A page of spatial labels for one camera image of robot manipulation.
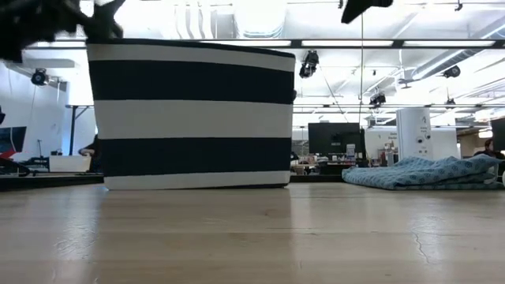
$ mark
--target cable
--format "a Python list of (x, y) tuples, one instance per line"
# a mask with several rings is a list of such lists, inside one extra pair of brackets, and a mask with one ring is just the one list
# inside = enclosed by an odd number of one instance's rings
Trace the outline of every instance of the cable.
[[(7, 76), (9, 77), (9, 91), (10, 91), (10, 97), (13, 98), (13, 83), (10, 80), (10, 69), (7, 69)], [(14, 152), (16, 151), (16, 145), (14, 145), (14, 140), (13, 140), (13, 130), (14, 127), (10, 128), (10, 144), (13, 147)]]
[(14, 145), (14, 140), (13, 140), (13, 130), (14, 130), (14, 127), (11, 127), (10, 128), (10, 144), (13, 146), (14, 152), (17, 153), (16, 145)]
[(37, 93), (37, 86), (33, 85), (32, 108), (30, 110), (30, 118), (28, 119), (28, 127), (32, 123), (33, 107), (35, 106), (35, 94), (36, 93)]
[(9, 76), (9, 90), (10, 96), (13, 96), (13, 82), (10, 80), (10, 69), (7, 69), (7, 75)]
[(363, 21), (363, 14), (361, 15), (361, 82), (360, 82), (360, 95), (359, 95), (359, 100), (360, 100), (360, 108), (358, 111), (357, 115), (357, 123), (361, 124), (361, 106), (363, 105), (363, 72), (365, 71), (365, 67), (363, 66), (364, 62), (364, 52), (365, 52), (365, 47), (363, 46), (363, 37), (364, 37), (364, 21)]
[(326, 82), (326, 85), (328, 87), (328, 90), (330, 90), (330, 93), (331, 93), (331, 96), (333, 97), (333, 100), (337, 104), (337, 107), (339, 107), (340, 113), (344, 116), (344, 118), (346, 119), (346, 122), (349, 123), (349, 120), (347, 120), (346, 114), (344, 114), (344, 111), (340, 107), (339, 102), (337, 101), (337, 98), (335, 98), (335, 94), (331, 90), (331, 87), (330, 87), (330, 84), (328, 83), (328, 80), (326, 80), (326, 76), (324, 76), (323, 67), (319, 66), (319, 69), (321, 69), (321, 73), (323, 74), (324, 82)]

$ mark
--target light fixture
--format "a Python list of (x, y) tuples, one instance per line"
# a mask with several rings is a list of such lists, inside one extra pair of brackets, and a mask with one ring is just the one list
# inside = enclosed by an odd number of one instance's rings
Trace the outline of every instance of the light fixture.
[(39, 42), (39, 43), (34, 43), (30, 46), (27, 46), (26, 49), (38, 49), (38, 48), (86, 48), (86, 40), (85, 39), (80, 39), (80, 40), (57, 40), (53, 43), (46, 43), (46, 42)]
[[(454, 100), (454, 99), (449, 99), (449, 98), (447, 98), (447, 101), (445, 102), (445, 104), (447, 104), (447, 105), (455, 105), (455, 104), (456, 104), (456, 102), (455, 102), (455, 100)], [(447, 107), (446, 107), (446, 109), (448, 109), (448, 110), (453, 109), (453, 108), (454, 108), (454, 107), (452, 107), (452, 106), (447, 106)]]
[(219, 43), (240, 47), (288, 47), (290, 40), (271, 40), (271, 39), (240, 39), (240, 40), (203, 40), (202, 43)]
[(319, 55), (317, 55), (317, 50), (309, 50), (305, 56), (300, 68), (300, 77), (309, 78), (317, 70), (317, 65), (319, 64)]
[(386, 96), (383, 92), (377, 92), (376, 94), (370, 96), (370, 105), (378, 107), (383, 103), (386, 103)]
[(485, 131), (479, 132), (479, 138), (491, 138), (491, 137), (492, 137), (491, 130), (485, 130)]
[(46, 74), (46, 70), (44, 68), (37, 68), (32, 75), (32, 84), (35, 86), (45, 86), (49, 84), (49, 75)]
[(390, 47), (392, 40), (302, 40), (303, 47)]
[(450, 67), (449, 69), (443, 71), (442, 75), (446, 78), (456, 78), (461, 75), (461, 70), (457, 65)]
[(494, 40), (407, 40), (404, 47), (490, 47)]

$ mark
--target blue blanket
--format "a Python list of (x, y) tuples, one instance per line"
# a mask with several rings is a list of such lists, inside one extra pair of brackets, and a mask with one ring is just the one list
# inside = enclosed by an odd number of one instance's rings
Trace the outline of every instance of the blue blanket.
[(469, 159), (445, 158), (430, 161), (409, 157), (390, 167), (357, 168), (342, 172), (344, 181), (380, 189), (502, 189), (502, 183), (484, 181), (494, 178), (489, 168), (499, 159), (478, 155)]

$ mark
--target striped fabric bin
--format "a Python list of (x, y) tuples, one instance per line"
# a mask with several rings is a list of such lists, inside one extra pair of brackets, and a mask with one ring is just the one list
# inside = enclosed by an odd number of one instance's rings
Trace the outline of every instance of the striped fabric bin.
[(88, 60), (107, 188), (288, 184), (292, 54), (112, 39)]

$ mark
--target black monitor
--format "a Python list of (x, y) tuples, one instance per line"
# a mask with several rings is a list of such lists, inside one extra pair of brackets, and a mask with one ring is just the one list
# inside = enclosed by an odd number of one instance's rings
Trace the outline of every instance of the black monitor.
[(495, 151), (505, 150), (505, 118), (491, 121), (492, 143)]
[(0, 128), (0, 153), (12, 150), (22, 152), (25, 135), (26, 127)]
[(359, 123), (309, 123), (309, 152), (313, 154), (343, 154), (347, 144), (355, 144), (361, 152)]

